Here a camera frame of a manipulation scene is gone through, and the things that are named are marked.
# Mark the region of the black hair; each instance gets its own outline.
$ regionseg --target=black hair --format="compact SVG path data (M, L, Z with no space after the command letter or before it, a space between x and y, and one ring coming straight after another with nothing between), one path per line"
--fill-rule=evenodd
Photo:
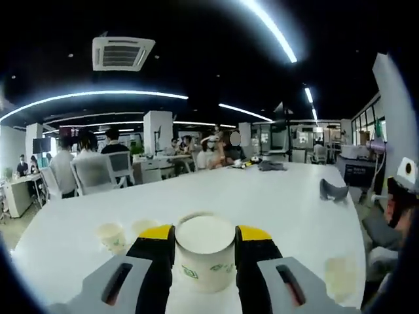
M113 126L106 131L106 136L112 141L117 140L119 138L119 130Z
M60 147L64 149L68 149L73 144L73 141L71 140L70 136L63 136L60 139Z
M79 132L79 150L89 149L96 150L98 147L98 139L91 131L81 130Z

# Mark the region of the white chair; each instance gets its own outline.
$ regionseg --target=white chair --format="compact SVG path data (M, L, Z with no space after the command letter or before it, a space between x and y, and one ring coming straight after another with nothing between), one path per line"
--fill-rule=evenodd
M57 180L49 167L41 168L39 170L46 186L46 199L47 200L60 200L63 195L58 186Z
M129 177L131 183L135 184L130 152L113 152L111 154L106 154L105 156L108 156L111 161L112 176L114 176L115 179Z
M126 180L123 177L117 184L112 175L111 161L106 155L75 159L70 166L76 179L77 192L81 196L120 188Z
M324 164L325 165L326 161L327 161L327 148L320 147L318 149L318 153L313 155L313 157L314 157L314 161L317 164Z
M194 165L195 165L195 171L199 171L199 167L198 167L198 154L201 150L200 149L195 149L192 151L192 160L194 161Z

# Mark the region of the paper cup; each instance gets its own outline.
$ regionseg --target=paper cup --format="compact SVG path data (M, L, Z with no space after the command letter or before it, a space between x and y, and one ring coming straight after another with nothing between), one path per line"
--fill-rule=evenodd
M142 232L149 228L158 227L160 224L155 220L141 219L132 224L132 231L138 237Z
M124 228L118 224L102 224L96 230L96 235L114 254L121 253L126 248Z
M195 291L218 292L236 277L235 227L211 213L191 214L175 229L177 265Z

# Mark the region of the ceiling vent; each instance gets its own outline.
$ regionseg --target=ceiling vent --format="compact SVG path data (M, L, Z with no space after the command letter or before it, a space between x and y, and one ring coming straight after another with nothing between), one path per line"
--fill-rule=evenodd
M139 71L156 42L133 37L93 39L93 71Z

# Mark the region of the white tabletop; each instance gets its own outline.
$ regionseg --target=white tabletop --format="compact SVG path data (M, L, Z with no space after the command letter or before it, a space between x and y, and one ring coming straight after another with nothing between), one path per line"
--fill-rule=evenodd
M111 258L95 237L99 225L121 223L127 238L133 239L131 225L138 219L175 224L193 211L213 211L235 225L266 230L284 257L295 257L322 279L328 258L351 256L355 260L356 291L341 304L359 308L365 284L365 251L352 199L348 196L347 202L336 204L319 197L320 179L343 186L342 177L332 166L285 166L288 171L260 172L256 167L201 171L50 202L22 235L13 261L42 302L67 302L81 291L83 278ZM233 300L228 296L221 302L214 295L197 295L191 304L207 302L211 313L241 313L235 289L224 292L235 293ZM185 308L179 309L185 303L172 294L173 289L167 313L185 313Z
M28 182L28 181L36 181L40 178L41 178L41 174L40 173L35 173L33 175L25 175L24 177L20 177L16 180L13 180L12 182L10 182L10 184L17 184L17 183Z

